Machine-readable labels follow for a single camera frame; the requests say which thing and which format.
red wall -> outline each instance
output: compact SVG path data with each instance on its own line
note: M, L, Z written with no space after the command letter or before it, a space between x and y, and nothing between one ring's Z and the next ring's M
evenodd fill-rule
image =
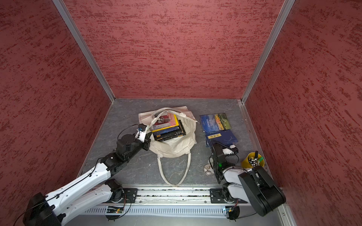
M298 226L362 223L361 12L297 0L247 99Z
M0 225L13 225L76 178L110 100L51 0L2 0L0 21Z
M241 98L284 0L64 0L117 98Z

book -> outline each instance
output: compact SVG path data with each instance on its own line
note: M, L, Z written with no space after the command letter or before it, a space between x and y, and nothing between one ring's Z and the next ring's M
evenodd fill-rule
M225 146L230 146L230 145L238 142L235 135L229 129L224 130L224 131L218 131L218 132L206 132L205 137L206 137L206 147L208 147L208 148L211 145L210 139L215 140L219 143L222 143Z
M174 131L174 130L178 130L180 128L180 126L175 126L175 127L171 127L171 128L168 128L168 129L162 129L162 130L159 130L157 132L152 132L153 135L160 135L160 134L164 134L164 133L168 133L168 132L171 132L171 131Z
M202 130L204 132L223 131L231 129L225 113L200 115Z
M159 117L156 123L150 127L150 130L151 132L157 132L175 126L178 126L178 120L176 115L169 112L165 112Z
M173 139L173 138L176 138L176 137L186 135L186 131L184 129L184 126L182 125L181 120L179 120L178 123L180 125L180 129L174 130L174 131L171 131L171 132L168 132L168 133L156 135L156 136L154 135L153 137L155 138L156 141L165 141L165 140L169 140L169 139Z

gray floor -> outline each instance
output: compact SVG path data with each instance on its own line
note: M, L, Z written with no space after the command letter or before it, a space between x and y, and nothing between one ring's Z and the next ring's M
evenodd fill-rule
M138 113L180 106L187 106L196 120L199 120L199 115L225 112L230 121L231 130L239 140L236 146L239 149L240 160L253 151L236 99L116 99L87 157L83 172L92 168L98 158L106 156L116 148L118 133L123 128L138 123ZM123 135L134 133L135 130L136 127L130 128ZM203 171L211 150L205 146L205 133L200 124L197 124L195 134L197 144L191 149L190 169L183 184L217 184L215 176L207 176ZM228 159L237 161L236 157ZM161 162L168 181L173 184L178 183L186 169L187 155L178 158L162 158ZM144 150L131 159L128 166L113 178L122 184L165 184L158 169L157 155Z

black wire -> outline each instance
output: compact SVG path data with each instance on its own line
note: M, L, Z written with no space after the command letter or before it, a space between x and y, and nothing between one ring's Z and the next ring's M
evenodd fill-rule
M120 134L121 134L123 131L125 131L126 129L131 128L132 126L135 126L135 125L138 125L138 124L130 125L129 127L127 127L127 128L125 128L124 130L122 130L122 131L118 134L117 140L119 140L119 136L120 136Z
M235 163L235 165L239 163L240 159L239 159L239 156L237 154L226 154L225 155L225 157L229 157L229 156L236 156L237 157L237 162Z
M245 216L242 216L242 217L238 217L238 218L236 218L235 220L240 219L240 218L244 218L244 217L250 217L250 216L253 216L254 214L256 214L256 212L253 213L253 214L250 214L250 215L245 215Z
M89 176L92 176L92 173L94 172L94 170L96 169L96 166L97 166L97 164L98 164L98 160L100 160L100 159L102 159L102 158L97 159L97 162L96 162L96 165L94 166L94 169L93 169L93 170L92 170L92 172L91 172L91 173L89 173L89 174L88 174L88 176L86 176L85 178L87 178L87 177L89 177ZM23 212L20 216L18 216L18 218L16 218L16 220L15 220L15 222L14 222L13 226L15 226L15 224L16 224L16 222L19 220L19 218L20 218L22 215L24 215L26 212L28 212L29 210L31 210L31 209L33 209L33 208L35 208L35 207L39 206L39 205L42 205L42 204L44 204L44 203L48 202L48 201L50 201L50 200L52 200L52 199L54 199L54 198L56 198L56 197L59 197L59 195L63 194L66 190L70 189L70 188L71 188L71 187L73 187L74 185L76 185L76 184L78 184L79 182L83 181L85 178L81 179L80 181L78 181L77 183L73 184L73 185L72 185L72 186L70 186L69 188L65 189L65 190L64 190L64 191L62 191L61 193L56 194L54 197L52 197L52 198L50 198L50 199L48 199L48 200L45 200L44 202L39 203L39 204L37 204L37 205L35 205L35 206L33 206L33 207L31 207L31 208L27 209L27 210L26 210L25 212Z
M138 137L136 139L139 138L139 136L141 135L141 131L140 131L141 127L138 125L137 131L138 131Z
M232 150L231 148L229 148L228 146L226 146L226 145L224 145L224 144L222 144L222 143L220 143L220 142L218 142L218 141L216 141L216 140L212 140L212 139L210 139L211 141L213 141L213 142L215 142L215 143L217 143L217 144L220 144L221 146L224 146L225 148L227 148L227 149L229 149L229 150Z
M210 163L211 169L214 170L214 168L212 167L211 162L210 162L210 158L211 158L211 157L212 157L212 155L210 155L210 157L209 157L209 163Z
M128 211L131 209L131 206L132 206L132 201L131 201L131 199L129 199L130 200L130 207L128 208L128 210L127 210L127 212L125 212L122 216L119 216L119 217L117 217L116 219L119 219L119 218L121 218L121 217L123 217L124 215L126 215L126 213L128 213Z

canvas bag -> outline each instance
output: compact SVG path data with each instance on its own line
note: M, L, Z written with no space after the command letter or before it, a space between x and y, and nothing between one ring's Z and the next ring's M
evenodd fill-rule
M156 123L157 119L160 117L160 115L164 112L170 112L176 115L178 120L181 120L182 125L184 126L186 135L182 137L173 138L170 140L166 140L163 142L155 141L155 138L153 137L153 134L151 135L151 144L150 144L150 150L157 154L157 161L159 165L159 170L162 179L170 186L177 187L179 186L185 179L187 172L190 167L191 162L191 152L190 149L194 146L196 143L195 139L195 130L196 130L196 123L194 115L191 111L187 109L186 106L183 107L175 107L175 108L169 108L165 107L162 109L158 109L157 111L149 111L138 114L138 119L140 123L143 123L147 125L147 133L150 132L149 128L153 124ZM188 161L187 161L187 167L184 176L177 184L171 184L166 179L165 175L162 171L161 166L161 158L176 158L179 156L182 156L184 154L188 155Z

